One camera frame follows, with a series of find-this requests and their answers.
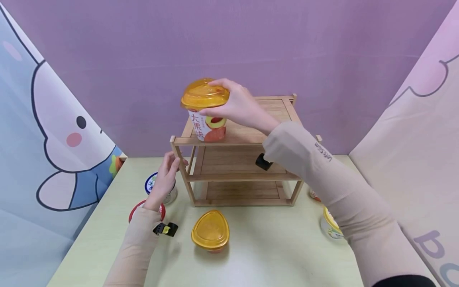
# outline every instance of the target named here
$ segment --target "beige sleeve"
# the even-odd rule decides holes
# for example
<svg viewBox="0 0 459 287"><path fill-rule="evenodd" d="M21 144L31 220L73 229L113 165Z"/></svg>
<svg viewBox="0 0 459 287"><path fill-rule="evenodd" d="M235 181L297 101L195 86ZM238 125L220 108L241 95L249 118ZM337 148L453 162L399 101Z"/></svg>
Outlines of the beige sleeve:
<svg viewBox="0 0 459 287"><path fill-rule="evenodd" d="M365 286L397 275L428 276L388 204L364 179L328 156L302 126L280 124L263 146L266 160L303 178L329 209L354 251Z"/></svg>
<svg viewBox="0 0 459 287"><path fill-rule="evenodd" d="M105 287L143 287L159 237L153 233L153 229L160 222L161 216L158 212L137 208L105 279Z"/></svg>

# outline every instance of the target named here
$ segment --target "wooden shelf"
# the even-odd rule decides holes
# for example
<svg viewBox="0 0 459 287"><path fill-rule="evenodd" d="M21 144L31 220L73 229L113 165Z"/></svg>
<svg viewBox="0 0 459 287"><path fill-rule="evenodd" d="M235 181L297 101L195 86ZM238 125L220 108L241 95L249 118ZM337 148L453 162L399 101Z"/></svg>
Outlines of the wooden shelf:
<svg viewBox="0 0 459 287"><path fill-rule="evenodd" d="M279 121L301 124L293 105L297 96L256 97L258 103ZM188 119L181 137L171 137L176 157L182 157L179 146L193 146L190 165L180 165L180 173L193 206L240 206L295 204L303 181L283 167L273 164L268 171L255 165L264 152L266 136L230 120L226 122L225 139L200 141ZM286 198L282 182L296 180L291 198Z"/></svg>
<svg viewBox="0 0 459 287"><path fill-rule="evenodd" d="M292 106L295 99L295 95L256 97L257 102L262 106L262 108L279 121L294 121L301 124L301 121ZM197 138L195 130L193 129L193 124L191 123L190 118L188 118L182 136L176 137L174 144L176 146L248 146L260 145L265 139L266 136L256 129L244 127L228 120L226 122L226 136L224 140L217 142L203 142Z"/></svg>
<svg viewBox="0 0 459 287"><path fill-rule="evenodd" d="M281 181L206 182L194 190L196 206L291 205Z"/></svg>
<svg viewBox="0 0 459 287"><path fill-rule="evenodd" d="M294 174L274 163L268 171L255 165L263 147L200 146L189 181L282 181L299 180Z"/></svg>

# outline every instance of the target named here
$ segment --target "purple wall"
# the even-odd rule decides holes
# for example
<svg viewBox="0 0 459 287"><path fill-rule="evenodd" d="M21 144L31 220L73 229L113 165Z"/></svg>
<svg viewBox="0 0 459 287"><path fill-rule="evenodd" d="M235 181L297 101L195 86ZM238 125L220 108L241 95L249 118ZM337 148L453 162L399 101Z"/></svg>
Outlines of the purple wall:
<svg viewBox="0 0 459 287"><path fill-rule="evenodd" d="M147 157L180 135L201 77L297 93L305 127L349 153L455 0L1 2L113 141Z"/></svg>

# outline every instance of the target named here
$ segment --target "fabric curtain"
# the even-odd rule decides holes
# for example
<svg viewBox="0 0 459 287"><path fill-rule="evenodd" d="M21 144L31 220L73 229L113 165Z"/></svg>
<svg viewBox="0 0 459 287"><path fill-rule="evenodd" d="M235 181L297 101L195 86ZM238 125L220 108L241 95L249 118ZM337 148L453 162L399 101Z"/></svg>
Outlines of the fabric curtain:
<svg viewBox="0 0 459 287"><path fill-rule="evenodd" d="M0 286L46 286L121 151L0 10Z"/></svg>
<svg viewBox="0 0 459 287"><path fill-rule="evenodd" d="M350 153L443 286L459 286L459 4Z"/></svg>

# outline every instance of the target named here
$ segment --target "black clip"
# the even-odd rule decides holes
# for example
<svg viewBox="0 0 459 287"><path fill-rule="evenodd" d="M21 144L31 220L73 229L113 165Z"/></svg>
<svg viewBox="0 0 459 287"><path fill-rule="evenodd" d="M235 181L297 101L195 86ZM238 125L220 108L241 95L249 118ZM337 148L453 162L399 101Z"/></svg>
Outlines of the black clip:
<svg viewBox="0 0 459 287"><path fill-rule="evenodd" d="M179 226L175 223L169 222L167 225L165 225L161 222L158 224L158 226L155 227L155 229L153 229L153 232L156 235L165 234L167 236L173 237L178 229Z"/></svg>
<svg viewBox="0 0 459 287"><path fill-rule="evenodd" d="M266 160L264 160L264 153L260 153L260 155L258 156L257 160L255 161L255 164L264 169L264 170L268 170L271 165L273 165L273 163L270 163L270 162L267 162Z"/></svg>

